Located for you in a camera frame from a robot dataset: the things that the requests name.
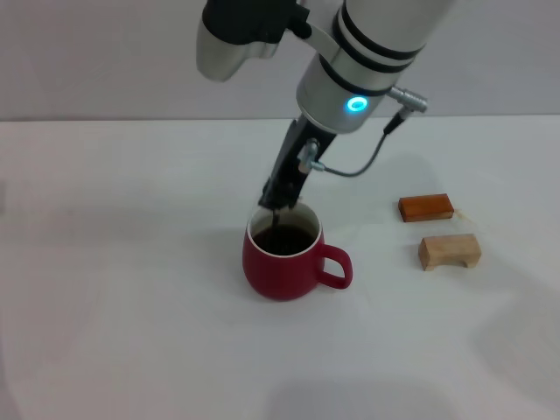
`table surface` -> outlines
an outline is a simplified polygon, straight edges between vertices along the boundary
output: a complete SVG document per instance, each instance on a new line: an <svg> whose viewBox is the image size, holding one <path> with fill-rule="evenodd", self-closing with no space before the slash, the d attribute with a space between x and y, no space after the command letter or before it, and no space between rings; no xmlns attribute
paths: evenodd
<svg viewBox="0 0 560 420"><path fill-rule="evenodd" d="M288 124L0 123L2 420L560 418L560 116L416 118L313 173L353 284L275 303L241 245ZM432 193L453 219L402 223ZM422 271L462 233L477 268Z"/></svg>

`dark liquid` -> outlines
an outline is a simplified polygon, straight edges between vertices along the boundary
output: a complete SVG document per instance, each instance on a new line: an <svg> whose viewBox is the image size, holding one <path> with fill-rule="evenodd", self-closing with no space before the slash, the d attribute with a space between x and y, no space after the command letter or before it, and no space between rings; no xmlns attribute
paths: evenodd
<svg viewBox="0 0 560 420"><path fill-rule="evenodd" d="M293 256L308 249L315 242L315 236L300 227L276 225L254 236L253 241L257 247L275 256Z"/></svg>

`dark wooden block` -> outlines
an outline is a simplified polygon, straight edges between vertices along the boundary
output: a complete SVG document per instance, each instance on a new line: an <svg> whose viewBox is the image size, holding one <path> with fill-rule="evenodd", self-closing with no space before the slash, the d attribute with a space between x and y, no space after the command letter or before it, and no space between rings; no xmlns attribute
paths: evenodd
<svg viewBox="0 0 560 420"><path fill-rule="evenodd" d="M453 217L453 206L447 194L421 195L399 199L402 221L436 221Z"/></svg>

